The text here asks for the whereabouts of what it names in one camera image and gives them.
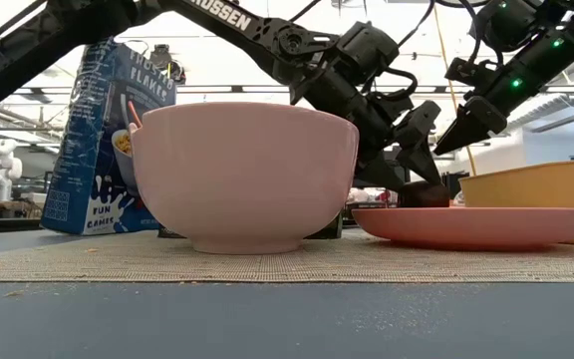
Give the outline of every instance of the woven placemat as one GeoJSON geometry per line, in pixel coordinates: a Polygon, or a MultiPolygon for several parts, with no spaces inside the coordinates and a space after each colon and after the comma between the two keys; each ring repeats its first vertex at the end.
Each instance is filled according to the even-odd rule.
{"type": "Polygon", "coordinates": [[[574,245],[543,252],[392,246],[360,230],[273,255],[213,255],[142,232],[0,252],[0,281],[574,282],[574,245]]]}

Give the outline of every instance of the table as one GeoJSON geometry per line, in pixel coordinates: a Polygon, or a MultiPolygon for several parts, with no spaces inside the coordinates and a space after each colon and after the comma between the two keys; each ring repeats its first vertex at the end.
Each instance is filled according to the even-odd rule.
{"type": "Polygon", "coordinates": [[[149,356],[574,358],[574,284],[0,283],[0,358],[149,356]]]}

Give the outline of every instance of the bowl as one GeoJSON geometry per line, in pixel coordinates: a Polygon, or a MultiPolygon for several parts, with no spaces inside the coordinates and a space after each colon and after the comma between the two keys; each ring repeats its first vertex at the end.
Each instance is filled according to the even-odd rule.
{"type": "Polygon", "coordinates": [[[131,125],[139,192],[195,250],[297,249],[343,208],[358,129],[292,106],[207,103],[146,113],[131,125]]]}
{"type": "Polygon", "coordinates": [[[467,207],[574,208],[574,161],[461,179],[460,184],[467,207]]]}
{"type": "Polygon", "coordinates": [[[127,153],[124,149],[118,146],[120,138],[127,136],[130,138],[128,130],[118,130],[112,134],[112,147],[115,150],[115,159],[119,166],[121,178],[126,184],[126,191],[134,196],[139,196],[139,187],[137,186],[137,178],[135,177],[135,168],[133,165],[132,154],[127,153]]]}

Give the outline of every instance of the ceiling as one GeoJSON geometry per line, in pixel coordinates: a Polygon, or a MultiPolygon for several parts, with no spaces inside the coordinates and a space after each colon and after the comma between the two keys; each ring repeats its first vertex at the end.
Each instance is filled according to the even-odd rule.
{"type": "MultiPolygon", "coordinates": [[[[0,25],[13,17],[31,0],[0,0],[0,25]]],[[[241,0],[247,10],[262,17],[290,18],[307,5],[310,0],[241,0]]],[[[356,21],[372,21],[393,39],[401,40],[426,12],[428,3],[421,0],[349,0],[339,12],[332,6],[332,0],[323,0],[309,13],[297,21],[300,25],[321,32],[342,34],[356,21]]],[[[470,18],[465,10],[437,7],[440,29],[443,34],[447,60],[455,56],[468,57],[473,40],[466,35],[470,18]]],[[[277,83],[258,69],[249,57],[212,33],[196,26],[175,13],[162,14],[150,23],[132,28],[118,36],[117,41],[127,42],[137,51],[153,49],[155,44],[168,44],[173,58],[186,69],[187,83],[177,97],[180,104],[213,101],[251,101],[288,104],[289,95],[284,88],[269,88],[277,83]],[[223,86],[255,85],[248,90],[262,90],[262,93],[215,94],[223,86]]],[[[68,119],[68,102],[71,87],[77,74],[83,49],[77,48],[63,57],[43,74],[26,84],[10,96],[1,108],[29,119],[49,121],[50,125],[63,128],[68,119]],[[42,88],[48,104],[29,100],[30,88],[42,88]]],[[[416,74],[420,85],[431,91],[431,87],[447,86],[443,78],[444,60],[434,16],[430,16],[401,49],[402,55],[392,65],[395,68],[416,74]]],[[[479,58],[493,58],[489,49],[482,47],[479,58]]],[[[378,79],[378,85],[405,86],[407,80],[392,75],[378,79]]],[[[442,108],[436,126],[440,133],[454,117],[454,106],[449,95],[421,94],[414,97],[419,105],[424,100],[434,100],[442,108]]],[[[306,102],[299,106],[308,107],[306,102]]],[[[47,141],[57,142],[59,131],[51,134],[47,141]]]]}

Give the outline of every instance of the pink plate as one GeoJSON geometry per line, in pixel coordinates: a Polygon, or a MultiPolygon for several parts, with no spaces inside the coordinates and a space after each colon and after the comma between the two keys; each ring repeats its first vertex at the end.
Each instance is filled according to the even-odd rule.
{"type": "Polygon", "coordinates": [[[523,249],[574,239],[574,208],[354,209],[369,234],[414,246],[523,249]]]}

